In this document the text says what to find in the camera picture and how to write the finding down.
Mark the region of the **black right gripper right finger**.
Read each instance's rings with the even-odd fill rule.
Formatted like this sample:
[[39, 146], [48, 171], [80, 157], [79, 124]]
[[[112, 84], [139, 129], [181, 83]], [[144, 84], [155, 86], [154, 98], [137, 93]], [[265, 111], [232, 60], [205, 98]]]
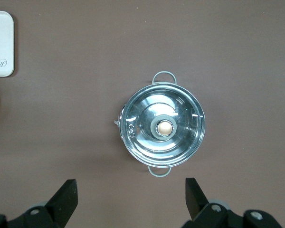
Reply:
[[191, 220], [186, 228], [280, 228], [269, 213], [249, 209], [242, 216], [234, 213], [221, 200], [208, 200], [195, 178], [185, 181], [186, 205]]

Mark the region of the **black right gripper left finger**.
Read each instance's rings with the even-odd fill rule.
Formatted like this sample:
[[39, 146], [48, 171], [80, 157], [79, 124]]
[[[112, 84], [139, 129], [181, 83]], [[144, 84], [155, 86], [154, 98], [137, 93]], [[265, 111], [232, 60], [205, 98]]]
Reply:
[[0, 228], [64, 228], [77, 205], [77, 182], [69, 179], [44, 206], [32, 207], [10, 221], [0, 214]]

